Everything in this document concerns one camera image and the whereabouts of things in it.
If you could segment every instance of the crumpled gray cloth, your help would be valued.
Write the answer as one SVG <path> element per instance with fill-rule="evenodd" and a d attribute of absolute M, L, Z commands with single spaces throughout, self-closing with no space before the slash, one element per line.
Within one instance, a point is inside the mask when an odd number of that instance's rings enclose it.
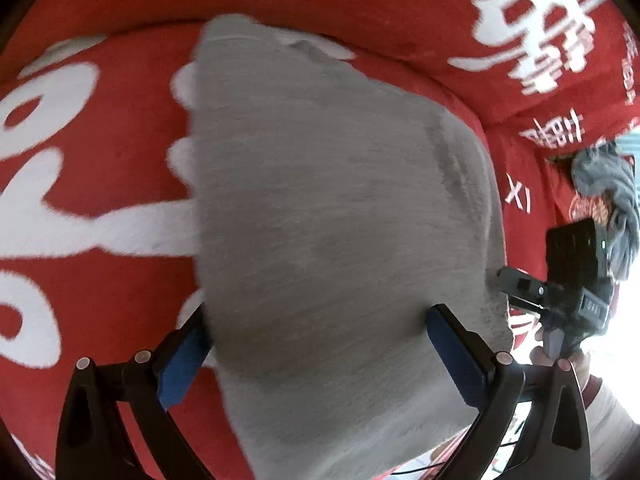
<path fill-rule="evenodd" d="M 488 153 L 441 105 L 221 16 L 196 50 L 198 279 L 256 480 L 370 480 L 468 426 L 424 329 L 511 348 Z"/>
<path fill-rule="evenodd" d="M 605 144 L 575 156 L 572 179 L 584 196 L 610 193 L 614 207 L 607 227 L 610 270 L 614 278 L 625 281 L 640 247 L 640 212 L 631 165 L 618 155 L 615 144 Z"/>

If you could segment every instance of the gray towel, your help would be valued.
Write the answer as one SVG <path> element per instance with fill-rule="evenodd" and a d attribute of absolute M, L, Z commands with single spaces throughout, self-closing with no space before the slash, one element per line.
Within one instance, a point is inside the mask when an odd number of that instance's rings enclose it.
<path fill-rule="evenodd" d="M 607 227 L 610 270 L 615 279 L 625 281 L 640 247 L 640 212 L 631 165 L 618 155 L 614 144 L 604 144 L 575 156 L 572 179 L 584 196 L 610 193 L 614 206 Z"/>
<path fill-rule="evenodd" d="M 487 152 L 442 106 L 239 16 L 196 51 L 198 278 L 257 480 L 369 480 L 475 417 L 424 331 L 511 348 Z"/>

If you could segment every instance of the blue gripper pad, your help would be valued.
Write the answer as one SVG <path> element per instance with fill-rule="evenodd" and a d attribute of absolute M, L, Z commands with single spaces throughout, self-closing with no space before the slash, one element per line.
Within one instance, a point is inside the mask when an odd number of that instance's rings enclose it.
<path fill-rule="evenodd" d="M 158 400 L 165 410 L 180 404 L 213 343 L 202 324 L 194 324 L 158 377 Z"/>
<path fill-rule="evenodd" d="M 482 410 L 487 401 L 490 378 L 472 355 L 464 341 L 471 332 L 460 324 L 446 306 L 437 305 L 427 311 L 427 334 L 447 372 L 453 379 L 465 404 Z"/>

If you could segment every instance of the white sleeve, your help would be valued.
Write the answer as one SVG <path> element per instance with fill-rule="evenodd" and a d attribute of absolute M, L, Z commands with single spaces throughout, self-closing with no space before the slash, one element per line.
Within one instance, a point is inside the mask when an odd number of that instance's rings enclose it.
<path fill-rule="evenodd" d="M 591 474 L 608 478 L 640 433 L 640 426 L 605 384 L 586 410 L 591 445 Z"/>

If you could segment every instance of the human hand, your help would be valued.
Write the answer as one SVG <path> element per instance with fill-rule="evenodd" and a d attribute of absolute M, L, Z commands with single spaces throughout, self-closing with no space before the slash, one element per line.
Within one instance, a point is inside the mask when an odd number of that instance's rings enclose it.
<path fill-rule="evenodd" d="M 543 329 L 540 329 L 536 332 L 536 341 L 542 341 Z M 551 358 L 545 354 L 542 346 L 536 346 L 529 354 L 529 358 L 531 362 L 538 366 L 552 366 L 554 362 Z M 580 391 L 583 391 L 589 382 L 589 377 L 591 375 L 590 367 L 591 367 L 591 354 L 588 352 L 585 354 L 582 350 L 578 350 L 571 357 L 569 357 L 569 361 L 574 366 L 575 375 L 578 378 L 578 386 L 580 386 Z"/>

